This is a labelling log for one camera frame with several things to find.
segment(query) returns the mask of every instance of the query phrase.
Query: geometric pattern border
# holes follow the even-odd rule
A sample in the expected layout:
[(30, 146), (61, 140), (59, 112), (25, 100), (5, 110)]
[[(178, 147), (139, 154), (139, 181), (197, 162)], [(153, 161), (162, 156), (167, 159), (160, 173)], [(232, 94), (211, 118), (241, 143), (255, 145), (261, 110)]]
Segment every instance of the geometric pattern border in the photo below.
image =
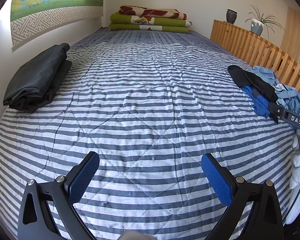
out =
[(63, 25), (82, 19), (103, 16), (102, 6), (72, 6), (50, 9), (12, 21), (12, 50)]

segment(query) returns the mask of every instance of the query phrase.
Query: blue patterned bedsheet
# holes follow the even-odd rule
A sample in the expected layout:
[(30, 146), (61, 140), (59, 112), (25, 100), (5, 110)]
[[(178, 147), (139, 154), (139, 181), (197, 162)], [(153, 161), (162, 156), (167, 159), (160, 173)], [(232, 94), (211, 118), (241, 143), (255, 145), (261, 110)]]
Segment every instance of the blue patterned bedsheet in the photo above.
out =
[(287, 211), (293, 130), (254, 113), (227, 71), (245, 62), (196, 32), (107, 29), (68, 59), (51, 104), (34, 114), (8, 108), (0, 121), (0, 217), (15, 236), (26, 182), (66, 175), (90, 151), (100, 168), (74, 206), (100, 240), (127, 229), (160, 240), (207, 236), (226, 207), (201, 170), (205, 153), (249, 182), (271, 179)]

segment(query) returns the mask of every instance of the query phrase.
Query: mattress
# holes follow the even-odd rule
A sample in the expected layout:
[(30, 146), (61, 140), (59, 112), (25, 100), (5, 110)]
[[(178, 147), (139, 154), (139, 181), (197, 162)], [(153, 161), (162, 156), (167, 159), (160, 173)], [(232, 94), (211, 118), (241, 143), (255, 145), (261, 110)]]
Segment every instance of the mattress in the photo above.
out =
[(207, 236), (226, 207), (202, 172), (205, 153), (248, 182), (272, 180), (287, 212), (294, 131), (255, 114), (227, 71), (245, 62), (193, 31), (107, 29), (74, 44), (68, 59), (51, 104), (33, 114), (7, 108), (0, 120), (0, 217), (14, 236), (27, 181), (66, 175), (90, 151), (100, 168), (74, 207), (97, 239), (128, 229)]

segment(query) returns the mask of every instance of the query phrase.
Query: wooden railing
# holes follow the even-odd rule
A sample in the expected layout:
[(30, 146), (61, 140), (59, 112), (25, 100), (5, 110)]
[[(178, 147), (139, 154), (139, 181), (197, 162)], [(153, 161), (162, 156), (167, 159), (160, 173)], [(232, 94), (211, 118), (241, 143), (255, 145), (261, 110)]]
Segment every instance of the wooden railing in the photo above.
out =
[(300, 64), (260, 36), (227, 22), (214, 20), (210, 39), (251, 67), (272, 69), (283, 84), (300, 93)]

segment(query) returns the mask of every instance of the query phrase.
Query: denim jacket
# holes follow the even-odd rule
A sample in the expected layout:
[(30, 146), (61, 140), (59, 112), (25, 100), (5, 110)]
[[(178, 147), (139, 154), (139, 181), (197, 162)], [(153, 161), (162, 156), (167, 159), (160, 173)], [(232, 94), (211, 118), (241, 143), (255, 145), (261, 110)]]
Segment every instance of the denim jacket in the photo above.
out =
[(263, 81), (274, 87), (275, 93), (279, 98), (277, 100), (279, 106), (285, 107), (296, 114), (300, 114), (300, 94), (295, 88), (280, 84), (274, 71), (271, 69), (255, 66), (249, 69), (249, 72), (256, 74), (262, 78)]

